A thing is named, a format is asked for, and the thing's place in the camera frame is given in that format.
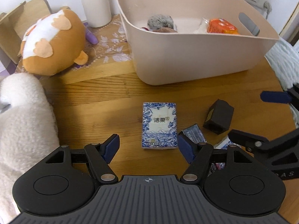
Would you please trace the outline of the purple pen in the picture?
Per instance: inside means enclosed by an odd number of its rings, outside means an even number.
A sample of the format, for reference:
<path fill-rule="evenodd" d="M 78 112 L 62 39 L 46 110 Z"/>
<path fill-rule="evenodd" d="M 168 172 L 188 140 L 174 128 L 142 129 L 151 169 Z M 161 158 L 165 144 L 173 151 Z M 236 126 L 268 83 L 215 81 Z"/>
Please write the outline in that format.
<path fill-rule="evenodd" d="M 88 28 L 88 22 L 84 22 L 84 26 L 86 28 L 85 37 L 89 43 L 93 45 L 97 45 L 99 43 L 99 40 L 97 37 L 89 30 Z"/>

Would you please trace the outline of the brown plush toy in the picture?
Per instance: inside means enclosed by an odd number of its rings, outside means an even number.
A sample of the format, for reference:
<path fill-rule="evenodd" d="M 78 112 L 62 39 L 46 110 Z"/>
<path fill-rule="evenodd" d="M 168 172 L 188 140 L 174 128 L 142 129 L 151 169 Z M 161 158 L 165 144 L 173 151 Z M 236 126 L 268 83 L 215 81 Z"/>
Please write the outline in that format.
<path fill-rule="evenodd" d="M 169 28 L 169 27 L 161 27 L 159 29 L 153 30 L 153 32 L 158 32 L 158 33 L 177 33 L 176 30 Z"/>

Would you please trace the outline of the clear plastic packet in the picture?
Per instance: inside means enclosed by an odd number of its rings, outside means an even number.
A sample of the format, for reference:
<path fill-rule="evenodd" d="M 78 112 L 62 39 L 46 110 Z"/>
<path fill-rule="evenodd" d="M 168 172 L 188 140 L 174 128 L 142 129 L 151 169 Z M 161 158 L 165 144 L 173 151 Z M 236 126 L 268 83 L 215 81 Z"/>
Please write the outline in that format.
<path fill-rule="evenodd" d="M 194 30 L 192 34 L 206 34 L 208 33 L 208 27 L 209 27 L 209 20 L 202 18 L 198 28 Z"/>

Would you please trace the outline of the small black box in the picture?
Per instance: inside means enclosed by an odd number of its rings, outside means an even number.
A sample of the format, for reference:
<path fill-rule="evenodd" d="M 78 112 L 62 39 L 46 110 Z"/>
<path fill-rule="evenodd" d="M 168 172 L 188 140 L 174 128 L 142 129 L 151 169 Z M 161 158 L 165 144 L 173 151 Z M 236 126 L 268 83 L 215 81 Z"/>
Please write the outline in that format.
<path fill-rule="evenodd" d="M 220 135 L 229 130 L 234 114 L 234 107 L 224 100 L 216 100 L 209 108 L 203 127 Z"/>

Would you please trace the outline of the grey furry toy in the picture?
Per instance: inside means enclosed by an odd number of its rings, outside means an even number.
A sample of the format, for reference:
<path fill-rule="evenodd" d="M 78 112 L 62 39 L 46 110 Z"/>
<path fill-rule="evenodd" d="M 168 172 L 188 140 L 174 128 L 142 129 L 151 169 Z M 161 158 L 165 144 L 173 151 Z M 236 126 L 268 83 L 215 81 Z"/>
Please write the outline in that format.
<path fill-rule="evenodd" d="M 162 15 L 162 14 L 151 16 L 147 21 L 147 25 L 150 30 L 158 30 L 162 27 L 171 28 L 174 30 L 176 29 L 172 17 L 169 15 Z"/>

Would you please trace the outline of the dark snack packet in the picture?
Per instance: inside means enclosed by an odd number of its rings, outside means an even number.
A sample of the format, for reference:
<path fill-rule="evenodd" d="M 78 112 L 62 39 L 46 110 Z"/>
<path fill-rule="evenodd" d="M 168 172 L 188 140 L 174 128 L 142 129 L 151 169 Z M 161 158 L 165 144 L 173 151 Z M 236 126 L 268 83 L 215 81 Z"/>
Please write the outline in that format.
<path fill-rule="evenodd" d="M 207 143 L 202 131 L 200 130 L 198 124 L 194 124 L 182 131 L 182 133 L 189 138 L 193 143 Z M 231 145 L 232 142 L 230 141 L 229 137 L 226 136 L 223 138 L 219 143 L 214 145 L 215 149 L 227 149 L 228 145 Z M 210 171 L 208 175 L 211 175 L 217 170 L 221 170 L 225 167 L 225 163 L 212 163 L 210 167 Z"/>

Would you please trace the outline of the beige plastic storage bin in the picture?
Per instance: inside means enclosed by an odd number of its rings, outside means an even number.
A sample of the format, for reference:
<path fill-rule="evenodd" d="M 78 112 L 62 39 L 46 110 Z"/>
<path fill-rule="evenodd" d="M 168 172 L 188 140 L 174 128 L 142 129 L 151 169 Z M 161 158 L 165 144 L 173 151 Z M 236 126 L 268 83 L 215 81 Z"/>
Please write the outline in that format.
<path fill-rule="evenodd" d="M 137 76 L 161 85 L 236 73 L 256 66 L 279 36 L 244 0 L 117 0 Z M 157 14 L 172 17 L 177 33 L 150 30 Z M 202 18 L 222 18 L 239 34 L 192 34 Z"/>

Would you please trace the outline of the blue white tissue pack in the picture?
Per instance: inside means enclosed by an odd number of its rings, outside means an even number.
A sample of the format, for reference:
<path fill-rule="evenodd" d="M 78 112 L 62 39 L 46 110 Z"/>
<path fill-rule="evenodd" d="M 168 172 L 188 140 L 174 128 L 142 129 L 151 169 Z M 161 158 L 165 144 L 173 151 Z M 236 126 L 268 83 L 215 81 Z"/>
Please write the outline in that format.
<path fill-rule="evenodd" d="M 141 146 L 161 150 L 177 148 L 175 103 L 143 103 Z"/>

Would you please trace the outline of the white thermos bottle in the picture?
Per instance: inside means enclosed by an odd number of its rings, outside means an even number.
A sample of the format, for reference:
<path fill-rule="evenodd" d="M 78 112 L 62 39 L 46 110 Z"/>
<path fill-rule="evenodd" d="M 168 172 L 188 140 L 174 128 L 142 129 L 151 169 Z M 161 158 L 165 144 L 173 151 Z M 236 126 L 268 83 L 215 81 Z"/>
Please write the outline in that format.
<path fill-rule="evenodd" d="M 111 19 L 110 0 L 81 0 L 90 27 L 103 27 Z"/>

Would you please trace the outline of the white fluffy blanket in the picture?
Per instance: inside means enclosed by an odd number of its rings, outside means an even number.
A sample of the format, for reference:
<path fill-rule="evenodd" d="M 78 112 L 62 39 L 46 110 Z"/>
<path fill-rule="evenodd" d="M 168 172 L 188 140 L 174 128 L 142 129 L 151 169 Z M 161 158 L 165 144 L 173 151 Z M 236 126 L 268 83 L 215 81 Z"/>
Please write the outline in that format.
<path fill-rule="evenodd" d="M 19 214 L 15 181 L 58 147 L 56 118 L 39 80 L 28 73 L 1 78 L 1 223 Z"/>

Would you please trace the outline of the wooden phone stand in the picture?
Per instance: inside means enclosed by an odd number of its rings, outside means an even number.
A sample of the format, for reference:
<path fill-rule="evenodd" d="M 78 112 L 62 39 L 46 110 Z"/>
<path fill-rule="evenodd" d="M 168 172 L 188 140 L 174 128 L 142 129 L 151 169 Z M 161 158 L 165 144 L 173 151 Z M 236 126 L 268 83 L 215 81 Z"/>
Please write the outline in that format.
<path fill-rule="evenodd" d="M 1 13 L 1 49 L 15 63 L 26 30 L 41 17 L 51 14 L 47 0 L 30 0 L 20 3 L 9 13 Z"/>

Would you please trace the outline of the orange plastic bottle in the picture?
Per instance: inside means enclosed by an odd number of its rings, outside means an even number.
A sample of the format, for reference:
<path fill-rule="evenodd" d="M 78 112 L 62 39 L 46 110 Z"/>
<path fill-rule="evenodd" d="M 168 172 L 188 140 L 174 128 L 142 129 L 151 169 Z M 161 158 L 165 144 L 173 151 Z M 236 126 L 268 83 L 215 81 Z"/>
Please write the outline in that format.
<path fill-rule="evenodd" d="M 222 19 L 211 19 L 207 28 L 208 33 L 239 34 L 237 27 L 230 22 Z"/>

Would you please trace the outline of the orange white plush toy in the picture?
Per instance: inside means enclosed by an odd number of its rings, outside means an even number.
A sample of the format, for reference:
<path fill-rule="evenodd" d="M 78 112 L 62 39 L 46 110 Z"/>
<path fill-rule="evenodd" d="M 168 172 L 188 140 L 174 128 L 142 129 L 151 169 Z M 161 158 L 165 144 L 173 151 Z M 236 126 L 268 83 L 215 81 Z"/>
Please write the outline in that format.
<path fill-rule="evenodd" d="M 24 69 L 32 74 L 52 76 L 73 64 L 85 65 L 86 28 L 70 9 L 40 18 L 25 32 L 20 53 Z"/>

